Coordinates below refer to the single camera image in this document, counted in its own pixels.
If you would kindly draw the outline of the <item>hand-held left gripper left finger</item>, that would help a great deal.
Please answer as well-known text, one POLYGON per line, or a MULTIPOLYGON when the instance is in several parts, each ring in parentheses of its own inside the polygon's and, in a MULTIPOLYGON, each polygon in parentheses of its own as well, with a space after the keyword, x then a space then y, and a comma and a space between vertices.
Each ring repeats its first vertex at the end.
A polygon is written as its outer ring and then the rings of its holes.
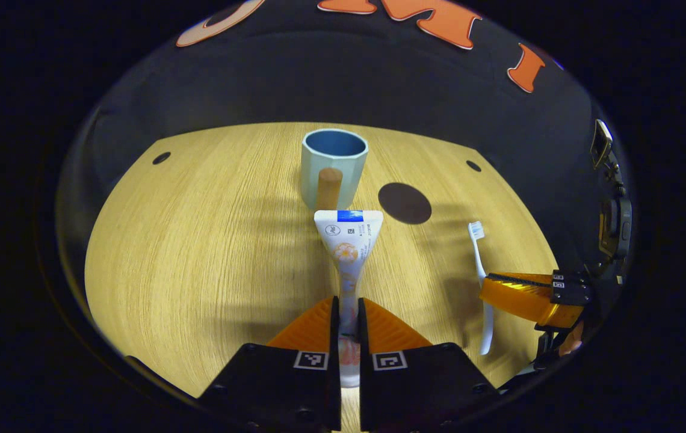
POLYGON ((322 299, 265 345, 245 343, 200 395, 251 432, 341 430, 339 301, 322 299))

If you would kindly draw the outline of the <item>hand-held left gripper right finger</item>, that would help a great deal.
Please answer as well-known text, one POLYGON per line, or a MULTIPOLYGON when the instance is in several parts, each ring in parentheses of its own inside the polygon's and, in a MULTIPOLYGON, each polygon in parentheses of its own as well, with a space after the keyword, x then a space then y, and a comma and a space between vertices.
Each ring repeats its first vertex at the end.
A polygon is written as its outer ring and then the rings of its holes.
POLYGON ((362 431, 454 432, 500 399, 459 345, 429 342, 366 298, 359 339, 362 431))

